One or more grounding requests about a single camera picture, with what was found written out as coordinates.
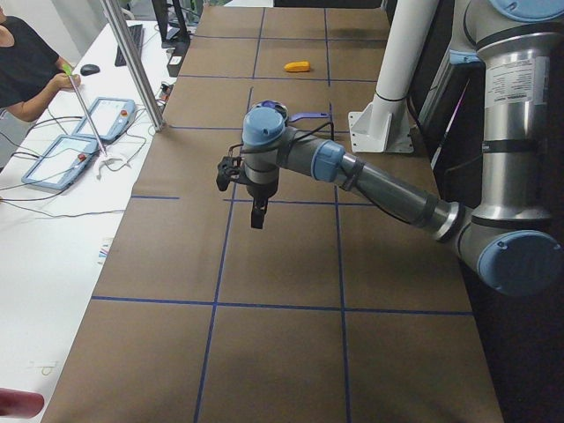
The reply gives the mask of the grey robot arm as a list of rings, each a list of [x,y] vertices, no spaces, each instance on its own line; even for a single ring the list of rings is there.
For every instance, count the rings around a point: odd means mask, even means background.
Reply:
[[[274,101],[244,117],[237,182],[253,199],[251,225],[263,224],[281,169],[331,182],[365,197],[396,219],[450,245],[494,290],[520,296],[549,286],[563,268],[562,246],[544,226],[538,197],[539,159],[546,140],[550,54],[563,38],[560,1],[458,1],[450,62],[486,69],[482,189],[477,208],[448,203],[360,159],[393,141],[393,117],[404,110],[434,1],[397,4],[375,96],[350,115],[352,152],[295,129]]]

